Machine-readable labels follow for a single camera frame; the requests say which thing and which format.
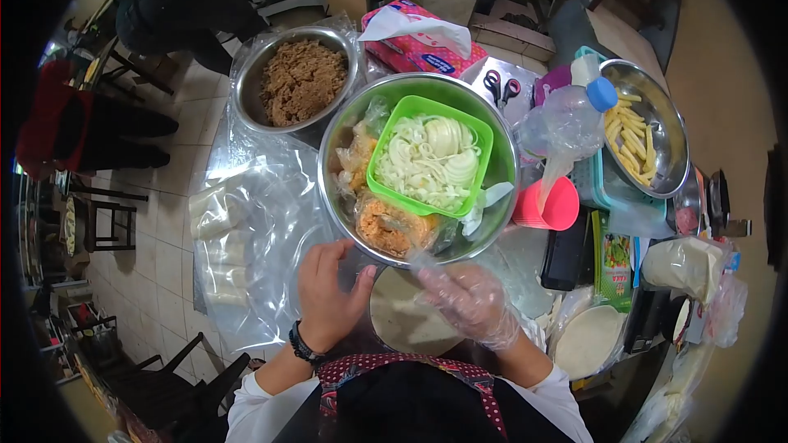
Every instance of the green plastic container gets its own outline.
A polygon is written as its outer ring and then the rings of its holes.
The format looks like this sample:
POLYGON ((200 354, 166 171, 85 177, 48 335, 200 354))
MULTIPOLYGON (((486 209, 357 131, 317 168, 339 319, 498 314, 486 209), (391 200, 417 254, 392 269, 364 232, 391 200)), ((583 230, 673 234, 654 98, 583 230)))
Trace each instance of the green plastic container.
POLYGON ((428 215, 437 212, 450 218, 459 219, 470 212, 470 209, 474 206, 474 202, 476 202, 476 196, 481 188, 481 181, 484 180, 485 173, 487 172, 490 153, 493 151, 493 139, 493 129, 481 120, 470 116, 468 113, 460 112, 443 103, 428 100, 421 96, 405 96, 399 100, 399 103, 394 107, 394 111, 389 117, 389 122, 386 123, 385 127, 383 127, 383 132, 380 133, 378 145, 375 146, 375 150, 372 152, 372 158, 369 160, 369 166, 367 167, 367 185, 373 193, 388 197, 387 201, 393 202, 400 208, 413 212, 416 215, 428 215), (457 212, 446 212, 433 205, 411 199, 375 181, 375 166, 378 162, 378 157, 383 151, 383 147, 388 145, 396 121, 401 118, 412 119, 419 114, 438 114, 447 119, 454 119, 457 122, 464 123, 470 129, 475 130, 478 136, 477 145, 479 149, 481 149, 481 155, 479 156, 479 167, 476 171, 476 178, 474 178, 474 182, 470 185, 470 195, 468 195, 457 212))

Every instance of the french fries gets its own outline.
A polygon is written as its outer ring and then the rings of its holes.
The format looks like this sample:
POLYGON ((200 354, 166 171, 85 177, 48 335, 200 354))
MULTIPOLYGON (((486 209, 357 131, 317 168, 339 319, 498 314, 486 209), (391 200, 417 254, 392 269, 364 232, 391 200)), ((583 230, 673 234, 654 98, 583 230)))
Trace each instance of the french fries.
POLYGON ((618 161, 632 178, 644 186, 650 186, 652 178, 656 176, 652 127, 631 109, 632 103, 639 103, 642 98, 635 94, 622 94, 618 88, 616 92, 618 103, 605 112, 605 137, 618 161))

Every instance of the pink cup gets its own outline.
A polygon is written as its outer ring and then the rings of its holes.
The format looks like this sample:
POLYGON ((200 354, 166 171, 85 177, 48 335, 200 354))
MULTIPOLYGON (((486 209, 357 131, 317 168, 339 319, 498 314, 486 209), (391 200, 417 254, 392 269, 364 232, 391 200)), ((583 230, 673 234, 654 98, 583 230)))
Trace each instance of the pink cup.
POLYGON ((580 212, 580 198, 572 181, 563 176, 547 195, 545 211, 537 211, 537 197, 541 188, 541 180, 517 195, 515 213, 511 218, 520 226, 541 228, 546 230, 568 230, 580 212))

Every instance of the green packet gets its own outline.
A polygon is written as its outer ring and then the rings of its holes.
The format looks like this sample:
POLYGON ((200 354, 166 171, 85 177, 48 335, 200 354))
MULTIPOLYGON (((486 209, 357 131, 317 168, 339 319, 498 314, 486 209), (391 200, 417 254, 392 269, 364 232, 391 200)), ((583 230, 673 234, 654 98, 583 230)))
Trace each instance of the green packet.
POLYGON ((606 211, 591 212, 594 248, 593 288, 597 296, 620 313, 632 308, 632 269, 630 237, 607 231, 610 215, 606 211))

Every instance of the pink tissue box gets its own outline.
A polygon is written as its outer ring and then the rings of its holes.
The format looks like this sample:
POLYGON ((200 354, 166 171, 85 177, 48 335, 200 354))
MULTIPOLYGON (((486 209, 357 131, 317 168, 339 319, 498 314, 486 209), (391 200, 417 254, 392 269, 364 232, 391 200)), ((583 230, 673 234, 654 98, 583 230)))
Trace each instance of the pink tissue box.
MULTIPOLYGON (((412 18, 440 19, 422 7, 409 0, 394 0, 383 7, 395 7, 400 12, 412 18)), ((367 28, 369 20, 380 9, 370 11, 361 18, 362 29, 367 28)), ((470 43, 470 58, 465 60, 446 47, 438 46, 439 42, 428 34, 418 33, 400 37, 388 38, 379 41, 364 41, 364 47, 369 53, 378 57, 397 72, 437 72, 453 78, 468 67, 476 64, 487 56, 487 52, 476 42, 470 43)))

